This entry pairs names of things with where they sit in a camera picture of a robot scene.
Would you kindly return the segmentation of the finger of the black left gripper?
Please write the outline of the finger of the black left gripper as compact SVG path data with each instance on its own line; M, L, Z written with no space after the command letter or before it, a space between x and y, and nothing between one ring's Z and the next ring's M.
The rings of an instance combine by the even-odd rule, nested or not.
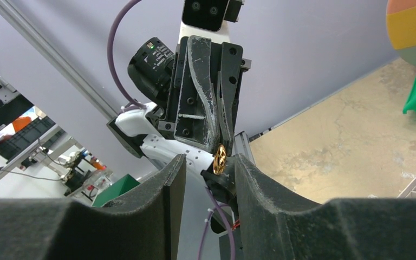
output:
M218 118L221 143L231 147L234 136L233 105L238 99L237 87L241 73L243 48L224 42L221 45L220 71L218 72Z
M215 91L211 80L209 38L185 36L181 39L184 62L174 137L207 152L215 150L219 139Z

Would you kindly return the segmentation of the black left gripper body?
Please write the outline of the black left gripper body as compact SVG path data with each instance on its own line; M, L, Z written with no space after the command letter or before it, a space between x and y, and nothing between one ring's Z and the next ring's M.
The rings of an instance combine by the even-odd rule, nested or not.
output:
M217 123L217 127L219 130L218 140L221 140L221 132L220 132L219 118L218 118L219 108L218 108L218 102L217 102L218 72L220 71L221 45L222 43L212 42L212 47L211 47L211 80L214 86L214 100L216 102L216 116L218 119L218 123ZM176 130L177 108L178 108L180 86L181 86L181 79L182 79L182 67L183 67L183 62L184 62L183 55L181 54L181 48L184 46L185 45L181 45L181 42L180 42L179 48L175 56L170 95L168 97L168 106L166 108L166 114L164 117L165 122L171 122L174 124L173 129L172 129L173 136ZM239 94L241 90L242 77L243 77L243 74L251 68L251 64L252 64L252 61L247 58L244 58L243 54L242 54L242 59L243 60L242 60L242 65L241 65L241 73L239 76L239 83L237 87L238 99L235 100L235 103L233 105L233 110L232 110L233 119L235 121L234 127L236 126L236 119L237 119L237 114L238 114Z

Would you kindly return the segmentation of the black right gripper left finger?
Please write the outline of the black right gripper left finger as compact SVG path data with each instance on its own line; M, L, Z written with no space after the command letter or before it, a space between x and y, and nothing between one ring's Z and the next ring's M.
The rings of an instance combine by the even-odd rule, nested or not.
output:
M72 199L0 199L0 259L176 259L186 157L90 207Z

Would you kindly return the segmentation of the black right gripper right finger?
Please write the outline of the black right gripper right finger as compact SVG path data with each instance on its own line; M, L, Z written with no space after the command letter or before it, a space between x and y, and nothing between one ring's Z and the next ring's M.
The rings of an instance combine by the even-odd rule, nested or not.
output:
M416 259L416 199L316 203L235 156L245 259Z

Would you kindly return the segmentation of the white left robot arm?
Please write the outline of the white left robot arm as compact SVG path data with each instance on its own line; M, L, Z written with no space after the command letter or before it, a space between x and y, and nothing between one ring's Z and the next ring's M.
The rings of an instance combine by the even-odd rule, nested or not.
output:
M172 51L157 37L147 40L127 66L129 78L149 103L129 103L110 123L136 157L149 157L146 142L162 137L191 157L189 170L214 198L232 208L240 226L233 176L233 148L243 74L251 65L241 45L185 36Z

